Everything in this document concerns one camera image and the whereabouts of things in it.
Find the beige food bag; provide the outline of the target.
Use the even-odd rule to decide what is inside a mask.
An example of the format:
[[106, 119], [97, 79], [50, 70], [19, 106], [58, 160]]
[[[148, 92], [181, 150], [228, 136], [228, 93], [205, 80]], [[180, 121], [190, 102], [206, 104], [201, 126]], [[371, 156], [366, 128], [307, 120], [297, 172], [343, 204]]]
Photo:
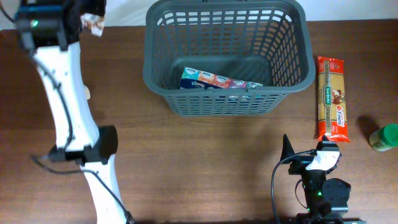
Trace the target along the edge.
[[86, 99], [89, 100], [91, 98], [91, 94], [90, 94], [90, 91], [87, 86], [84, 86], [84, 91], [85, 91]]

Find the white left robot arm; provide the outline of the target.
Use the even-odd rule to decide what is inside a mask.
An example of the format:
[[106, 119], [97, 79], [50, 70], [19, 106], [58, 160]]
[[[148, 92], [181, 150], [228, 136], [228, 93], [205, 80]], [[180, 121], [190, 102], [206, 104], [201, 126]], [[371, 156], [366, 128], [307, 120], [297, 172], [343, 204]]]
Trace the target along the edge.
[[95, 123], [81, 74], [81, 18], [102, 20], [105, 13], [106, 1], [21, 1], [14, 24], [40, 74], [55, 124], [55, 145], [44, 159], [79, 166], [75, 173], [87, 180], [97, 223], [134, 223], [116, 178], [116, 128]]

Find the blue tissue multipack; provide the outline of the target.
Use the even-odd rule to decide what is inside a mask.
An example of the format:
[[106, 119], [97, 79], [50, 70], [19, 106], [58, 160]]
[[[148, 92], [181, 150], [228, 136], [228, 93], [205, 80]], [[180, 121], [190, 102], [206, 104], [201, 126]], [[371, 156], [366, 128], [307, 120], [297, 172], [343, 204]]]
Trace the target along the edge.
[[263, 86], [263, 84], [236, 80], [233, 78], [216, 75], [210, 72], [204, 72], [190, 67], [185, 67], [183, 69], [182, 77], [179, 84], [180, 89], [193, 89], [193, 88], [231, 89], [231, 88], [255, 88], [257, 86]]

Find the red spaghetti packet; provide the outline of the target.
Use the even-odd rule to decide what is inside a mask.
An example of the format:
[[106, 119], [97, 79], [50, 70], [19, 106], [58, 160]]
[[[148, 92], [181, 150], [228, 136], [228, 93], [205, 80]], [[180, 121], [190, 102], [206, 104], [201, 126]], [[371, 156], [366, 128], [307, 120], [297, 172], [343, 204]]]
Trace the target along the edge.
[[344, 61], [317, 57], [318, 68], [318, 138], [350, 142], [346, 109]]

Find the brown clear snack bag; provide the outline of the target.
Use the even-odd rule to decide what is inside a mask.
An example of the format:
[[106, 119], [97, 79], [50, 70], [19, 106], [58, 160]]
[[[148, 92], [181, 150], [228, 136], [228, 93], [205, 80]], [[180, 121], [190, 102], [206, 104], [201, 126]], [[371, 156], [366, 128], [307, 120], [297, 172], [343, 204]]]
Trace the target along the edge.
[[83, 29], [91, 32], [92, 35], [101, 37], [104, 30], [104, 16], [84, 13], [80, 16]]

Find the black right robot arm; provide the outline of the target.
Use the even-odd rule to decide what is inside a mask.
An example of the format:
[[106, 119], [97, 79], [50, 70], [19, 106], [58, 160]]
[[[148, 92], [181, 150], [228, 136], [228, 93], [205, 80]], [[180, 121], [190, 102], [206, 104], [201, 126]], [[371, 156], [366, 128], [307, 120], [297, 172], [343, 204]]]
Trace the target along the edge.
[[272, 171], [271, 200], [277, 223], [280, 223], [274, 198], [275, 173], [282, 164], [289, 165], [290, 175], [299, 175], [297, 182], [303, 187], [307, 212], [296, 215], [292, 223], [364, 223], [358, 218], [344, 218], [348, 212], [351, 185], [341, 179], [327, 179], [336, 169], [341, 157], [338, 145], [322, 136], [315, 149], [295, 152], [287, 135], [283, 136], [280, 161]]

